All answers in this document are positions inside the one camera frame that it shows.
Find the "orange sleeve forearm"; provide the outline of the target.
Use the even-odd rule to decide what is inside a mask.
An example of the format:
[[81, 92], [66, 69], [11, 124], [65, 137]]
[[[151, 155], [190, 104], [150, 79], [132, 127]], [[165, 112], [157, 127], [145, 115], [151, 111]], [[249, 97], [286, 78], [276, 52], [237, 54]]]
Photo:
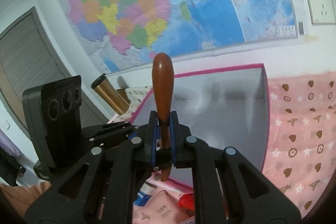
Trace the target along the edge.
[[25, 216], [27, 209], [49, 188], [51, 187], [49, 181], [43, 181], [32, 186], [9, 186], [1, 183], [1, 193], [4, 194], [5, 199], [9, 202], [11, 207], [22, 218]]

